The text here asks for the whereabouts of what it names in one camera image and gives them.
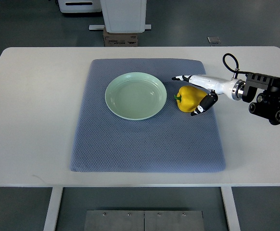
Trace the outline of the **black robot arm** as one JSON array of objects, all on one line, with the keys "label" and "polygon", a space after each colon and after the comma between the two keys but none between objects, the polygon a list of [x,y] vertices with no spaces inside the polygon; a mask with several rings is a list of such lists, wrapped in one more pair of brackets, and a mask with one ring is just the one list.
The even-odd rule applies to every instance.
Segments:
[{"label": "black robot arm", "polygon": [[280,124],[280,77],[239,70],[239,62],[233,54],[222,58],[224,66],[233,73],[234,86],[231,97],[249,103],[249,112],[268,119],[270,124]]}]

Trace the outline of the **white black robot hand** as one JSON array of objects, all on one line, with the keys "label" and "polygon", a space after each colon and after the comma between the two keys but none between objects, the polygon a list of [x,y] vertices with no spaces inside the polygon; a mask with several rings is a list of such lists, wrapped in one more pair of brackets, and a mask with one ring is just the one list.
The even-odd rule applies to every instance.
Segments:
[{"label": "white black robot hand", "polygon": [[225,94],[232,100],[240,100],[245,85],[245,82],[240,79],[232,78],[232,80],[228,81],[207,75],[183,75],[173,77],[172,80],[186,81],[191,84],[190,86],[196,87],[207,93],[195,110],[189,112],[191,116],[195,116],[209,110],[218,101],[218,95],[220,94]]}]

